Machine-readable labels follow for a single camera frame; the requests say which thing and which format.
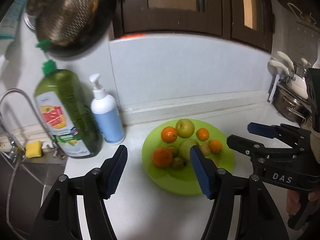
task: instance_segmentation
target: human hand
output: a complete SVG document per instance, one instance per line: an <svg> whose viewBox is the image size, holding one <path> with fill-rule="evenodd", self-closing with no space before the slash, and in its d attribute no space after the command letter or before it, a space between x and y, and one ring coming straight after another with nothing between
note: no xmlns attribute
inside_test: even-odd
<svg viewBox="0 0 320 240"><path fill-rule="evenodd" d="M295 215L301 208L300 204L301 193L288 189L287 190L287 212L290 215ZM313 192L309 193L309 201L320 200L320 187L316 188ZM315 212L320 208L320 201L318 201Z"/></svg>

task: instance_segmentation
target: screw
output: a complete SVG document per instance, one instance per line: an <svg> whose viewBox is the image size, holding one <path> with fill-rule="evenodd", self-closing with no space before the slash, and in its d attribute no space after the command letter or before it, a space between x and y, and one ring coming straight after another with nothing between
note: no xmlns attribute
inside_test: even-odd
<svg viewBox="0 0 320 240"><path fill-rule="evenodd" d="M253 181L258 181L259 180L259 176L258 175L251 175L251 179Z"/></svg>
<svg viewBox="0 0 320 240"><path fill-rule="evenodd" d="M225 169L219 168L219 169L217 169L217 173L219 173L219 174L221 174L221 175L224 175L224 174L226 174L227 172L226 172Z"/></svg>
<svg viewBox="0 0 320 240"><path fill-rule="evenodd" d="M91 173L94 174L94 175L99 174L100 173L100 169L99 168L94 168L94 169L92 169Z"/></svg>
<svg viewBox="0 0 320 240"><path fill-rule="evenodd" d="M59 176L59 181L65 181L67 179L67 176L66 175L61 175Z"/></svg>

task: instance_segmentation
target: metal faucet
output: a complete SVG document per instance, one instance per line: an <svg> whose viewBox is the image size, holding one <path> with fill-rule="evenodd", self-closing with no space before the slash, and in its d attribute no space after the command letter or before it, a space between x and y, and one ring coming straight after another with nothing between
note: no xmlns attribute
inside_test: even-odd
<svg viewBox="0 0 320 240"><path fill-rule="evenodd" d="M52 145L53 145L53 149L47 145L47 148L50 152L53 152L53 156L57 157L58 154L58 149L60 149L60 147L58 146L55 138L50 134L48 128L43 124L42 120L40 119L40 117L37 114L36 109L34 108L30 98L28 97L28 95L21 89L9 89L7 90L1 97L0 97L0 106L1 103L3 102L3 99L11 94L11 93L19 93L21 95L23 95L25 97L25 99L27 100L27 102L30 105L30 108L33 112L33 114L35 115L35 117L37 118L39 124L41 125L41 127L43 128L43 130L45 131L45 133L47 134L47 136L50 138ZM11 150L6 153L6 152L2 152L7 158L9 158L10 160L12 160L13 162L15 161L16 157L18 155L22 155L22 157L25 155L25 149L22 146L22 144L17 140L17 138L10 132L10 130L8 129L7 125L4 123L4 119L0 113L0 127L3 129L5 135L7 136L7 138L9 139L9 142L11 144Z"/></svg>

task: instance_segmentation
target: green plastic packaging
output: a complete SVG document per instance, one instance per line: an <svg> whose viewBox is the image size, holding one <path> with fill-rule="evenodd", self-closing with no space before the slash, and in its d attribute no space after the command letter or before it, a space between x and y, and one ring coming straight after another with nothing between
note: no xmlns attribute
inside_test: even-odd
<svg viewBox="0 0 320 240"><path fill-rule="evenodd" d="M45 77L36 87L34 97L57 143L72 158L97 155L102 147L102 135L84 103L77 75L57 69L52 60L44 63L43 72Z"/></svg>

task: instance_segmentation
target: sponge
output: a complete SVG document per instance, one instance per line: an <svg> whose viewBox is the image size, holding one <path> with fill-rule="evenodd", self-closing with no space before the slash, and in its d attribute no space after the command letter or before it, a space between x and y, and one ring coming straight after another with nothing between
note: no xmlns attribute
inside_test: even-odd
<svg viewBox="0 0 320 240"><path fill-rule="evenodd" d="M27 158L40 157L42 156L42 142L35 141L33 143L28 143L26 146L25 156Z"/></svg>

